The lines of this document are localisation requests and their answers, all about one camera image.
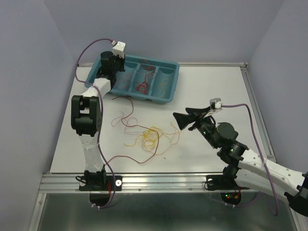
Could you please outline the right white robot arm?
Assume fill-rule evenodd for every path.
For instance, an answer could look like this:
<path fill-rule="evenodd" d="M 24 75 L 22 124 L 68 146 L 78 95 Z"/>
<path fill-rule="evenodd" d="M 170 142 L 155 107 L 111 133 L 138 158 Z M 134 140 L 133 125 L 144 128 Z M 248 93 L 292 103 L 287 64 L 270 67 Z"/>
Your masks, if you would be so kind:
<path fill-rule="evenodd" d="M 234 185 L 250 188 L 275 200 L 286 198 L 288 205 L 297 213 L 308 215 L 308 175 L 281 166 L 266 159 L 261 151 L 255 152 L 237 141 L 238 132 L 227 122 L 216 125 L 212 115 L 225 108 L 212 103 L 203 109 L 186 108 L 186 113 L 173 113 L 180 130 L 197 129 L 206 141 L 217 149 L 217 155 L 228 166 L 221 176 L 227 188 Z"/>

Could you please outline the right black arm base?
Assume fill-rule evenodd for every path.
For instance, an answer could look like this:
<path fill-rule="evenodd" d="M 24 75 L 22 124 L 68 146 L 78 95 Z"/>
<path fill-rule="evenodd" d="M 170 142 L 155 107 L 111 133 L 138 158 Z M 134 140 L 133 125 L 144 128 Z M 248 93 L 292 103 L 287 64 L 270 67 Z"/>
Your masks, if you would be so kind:
<path fill-rule="evenodd" d="M 234 179 L 235 169 L 225 167 L 221 174 L 207 175 L 204 189 L 208 191 L 222 191 L 220 198 L 225 205 L 236 207 L 242 200 L 242 187 Z"/>

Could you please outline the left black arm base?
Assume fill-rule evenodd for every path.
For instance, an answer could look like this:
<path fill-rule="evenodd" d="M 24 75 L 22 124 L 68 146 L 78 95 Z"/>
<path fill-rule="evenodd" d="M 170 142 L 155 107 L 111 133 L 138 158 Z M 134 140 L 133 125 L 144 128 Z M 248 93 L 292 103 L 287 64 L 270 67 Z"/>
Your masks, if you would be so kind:
<path fill-rule="evenodd" d="M 89 192 L 89 201 L 92 207 L 97 209 L 111 205 L 116 191 L 122 190 L 123 177 L 120 175 L 106 175 L 101 173 L 87 173 L 83 176 L 75 176 L 79 182 L 79 191 Z"/>

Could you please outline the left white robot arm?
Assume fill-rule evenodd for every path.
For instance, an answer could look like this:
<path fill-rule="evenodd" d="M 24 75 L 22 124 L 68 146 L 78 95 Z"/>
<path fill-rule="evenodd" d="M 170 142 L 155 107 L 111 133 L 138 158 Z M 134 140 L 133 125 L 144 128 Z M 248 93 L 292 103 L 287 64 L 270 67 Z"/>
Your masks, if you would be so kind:
<path fill-rule="evenodd" d="M 107 185 L 104 157 L 100 148 L 100 132 L 103 123 L 102 99 L 116 83 L 117 72 L 123 72 L 125 53 L 123 51 L 104 51 L 101 53 L 101 66 L 92 82 L 84 83 L 87 90 L 71 99 L 71 127 L 80 138 L 85 156 L 84 176 L 77 177 L 81 183 L 101 190 Z"/>

